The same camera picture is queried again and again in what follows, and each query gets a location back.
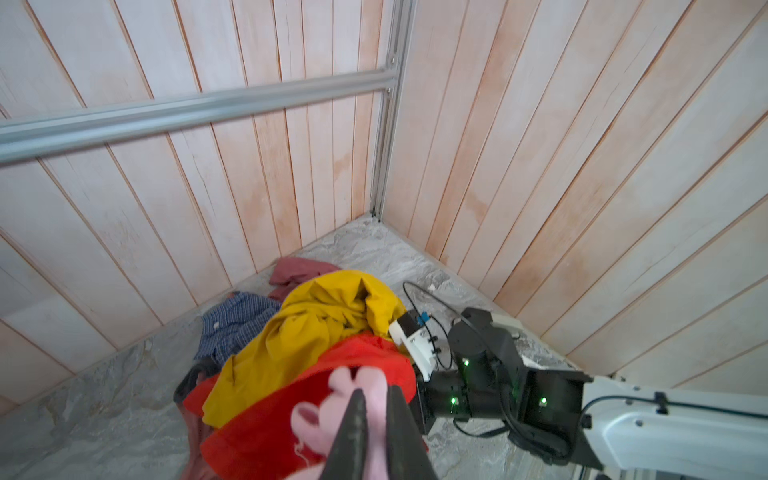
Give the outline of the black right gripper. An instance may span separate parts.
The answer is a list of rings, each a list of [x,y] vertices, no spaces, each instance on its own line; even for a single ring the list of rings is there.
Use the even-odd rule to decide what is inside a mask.
[[[421,435],[429,434],[438,418],[475,417],[467,384],[458,370],[434,372],[429,380],[417,372],[416,386],[409,408]]]

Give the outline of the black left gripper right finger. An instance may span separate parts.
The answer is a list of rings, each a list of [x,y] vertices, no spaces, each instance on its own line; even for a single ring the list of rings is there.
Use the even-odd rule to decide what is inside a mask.
[[[386,455],[390,479],[437,480],[402,389],[388,387],[386,409]]]

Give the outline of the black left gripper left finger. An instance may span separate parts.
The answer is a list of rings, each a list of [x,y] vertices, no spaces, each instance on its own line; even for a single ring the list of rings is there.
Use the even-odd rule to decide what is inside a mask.
[[[368,418],[364,392],[353,391],[320,480],[362,480],[368,451]]]

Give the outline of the pink cloth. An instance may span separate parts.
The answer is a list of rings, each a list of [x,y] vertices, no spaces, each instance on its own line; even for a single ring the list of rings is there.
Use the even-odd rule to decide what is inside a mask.
[[[292,410],[290,424],[297,438],[294,453],[309,461],[311,453],[323,459],[331,452],[352,394],[361,390],[365,399],[367,453],[365,479],[387,479],[386,410],[388,383],[384,372],[375,367],[335,369],[327,380],[330,394],[318,405],[300,402]]]

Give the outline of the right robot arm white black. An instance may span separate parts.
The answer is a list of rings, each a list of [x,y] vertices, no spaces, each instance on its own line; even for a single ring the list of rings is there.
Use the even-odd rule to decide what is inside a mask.
[[[415,362],[411,409],[423,433],[439,417],[495,419],[501,435],[549,464],[699,479],[767,475],[764,397],[538,368],[519,353],[512,321],[476,308],[444,331],[452,362],[443,369],[428,320],[410,310],[390,327]]]

